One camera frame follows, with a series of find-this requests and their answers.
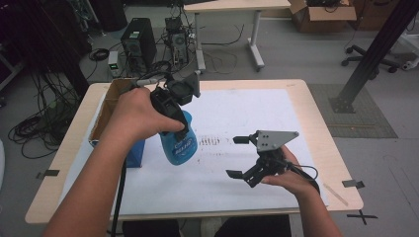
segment gray carpet floor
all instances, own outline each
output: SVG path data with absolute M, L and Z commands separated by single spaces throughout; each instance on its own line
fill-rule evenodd
M 140 11 L 140 8 L 128 8 L 126 15 L 128 18 L 139 17 Z M 170 16 L 168 9 L 162 11 L 163 15 Z M 154 30 L 155 35 L 160 36 L 162 29 Z M 261 22 L 258 36 L 266 67 L 256 72 L 246 46 L 250 33 L 251 27 L 246 26 L 243 37 L 231 46 L 205 46 L 208 72 L 202 79 L 295 78 L 308 84 L 345 84 L 357 65 L 340 65 L 346 57 L 345 45 L 355 43 L 368 47 L 376 35 L 375 32 L 354 34 L 349 26 L 336 34 L 300 34 L 290 20 L 266 19 Z M 94 48 L 110 47 L 119 42 L 120 35 L 92 36 Z M 203 31 L 203 39 L 209 42 L 232 41 L 237 37 L 238 31 L 233 26 L 207 27 Z M 411 54 L 398 45 L 388 57 L 401 60 Z M 80 67 L 87 76 L 92 73 L 95 63 L 86 57 L 81 60 Z M 193 62 L 175 76 L 188 75 L 195 67 Z M 359 214 L 357 211 L 334 212 L 332 216 L 345 236 L 416 236 L 419 232 L 419 173 L 416 169 L 419 167 L 419 69 L 400 70 L 395 74 L 385 70 L 382 68 L 366 88 L 398 138 L 334 138 L 352 177 L 366 185 L 360 189 L 363 213 L 377 217 L 366 219 L 365 224 L 361 218 L 347 217 L 347 214 Z M 90 83 L 110 80 L 106 62 L 98 63 L 89 78 Z M 25 215 L 42 182 L 36 176 L 49 167 L 53 155 L 37 160 L 25 159 L 21 146 L 7 137 L 14 125 L 37 111 L 37 90 L 28 72 L 23 72 L 1 94 L 8 105 L 0 109 L 0 138 L 6 152 L 6 170 L 0 191 L 0 236 L 40 236 L 44 225 L 26 223 Z M 45 153 L 41 142 L 34 141 L 27 149 L 31 154 Z M 297 214 L 292 215 L 291 225 L 293 236 L 302 236 Z M 188 219 L 183 232 L 185 236 L 200 236 L 200 221 Z

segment white paper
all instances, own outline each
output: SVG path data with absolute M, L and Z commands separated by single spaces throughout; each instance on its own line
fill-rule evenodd
M 281 187 L 259 184 L 251 189 L 225 172 L 245 172 L 255 165 L 256 147 L 234 144 L 232 138 L 256 130 L 298 131 L 299 137 L 287 146 L 300 165 L 314 166 L 286 90 L 202 91 L 182 109 L 193 117 L 192 129 L 199 143 L 196 154 L 185 164 L 173 166 L 164 155 L 160 137 L 147 139 L 142 168 L 127 169 L 121 215 L 297 207 L 295 197 Z M 60 200 L 93 150 L 88 136 L 95 120 L 86 131 Z M 311 169 L 304 171 L 315 174 Z M 316 181 L 321 188 L 321 181 Z M 326 195 L 321 193 L 327 205 Z

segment desk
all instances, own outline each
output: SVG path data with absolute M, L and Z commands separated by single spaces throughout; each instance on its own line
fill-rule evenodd
M 102 96 L 108 90 L 109 85 L 110 84 L 108 83 L 99 83 L 90 86 L 73 123 L 69 127 L 68 132 L 49 167 L 50 170 L 59 170 L 60 172 L 57 177 L 44 178 L 26 215 L 27 222 L 46 223 L 55 212 L 68 170 L 77 155 L 87 127 L 98 108 Z M 351 180 L 351 176 L 304 81 L 204 81 L 201 82 L 201 88 L 202 90 L 286 89 L 293 103 L 294 112 L 298 117 L 301 129 L 305 135 L 312 159 L 319 171 L 319 176 L 323 181 L 324 191 L 329 200 L 327 208 L 330 211 L 358 210 L 362 208 L 363 201 L 357 189 L 355 187 L 345 188 L 341 183 L 342 181 Z M 120 216 L 120 219 L 183 218 L 292 212 L 298 212 L 298 209 L 238 210 L 217 213 L 193 212 L 158 216 L 130 215 Z
M 234 12 L 235 15 L 239 14 L 246 15 L 246 12 L 253 12 L 253 32 L 252 38 L 249 40 L 249 46 L 252 51 L 253 57 L 256 61 L 256 69 L 259 71 L 261 68 L 265 67 L 265 63 L 262 60 L 259 49 L 256 46 L 256 38 L 259 30 L 259 22 L 261 17 L 262 10 L 272 10 L 272 9 L 285 9 L 289 8 L 290 2 L 288 0 L 216 0 L 212 2 L 199 3 L 186 5 L 185 11 L 188 13 L 195 14 L 195 28 L 196 28 L 196 39 L 197 39 L 197 62 L 199 70 L 206 70 L 206 65 L 204 62 L 204 54 L 201 42 L 201 34 L 199 24 L 201 23 L 201 17 L 209 16 L 212 20 L 217 20 L 219 23 L 225 24 L 226 22 L 231 24 L 232 18 L 236 17 L 231 15 L 228 16 L 226 12 Z

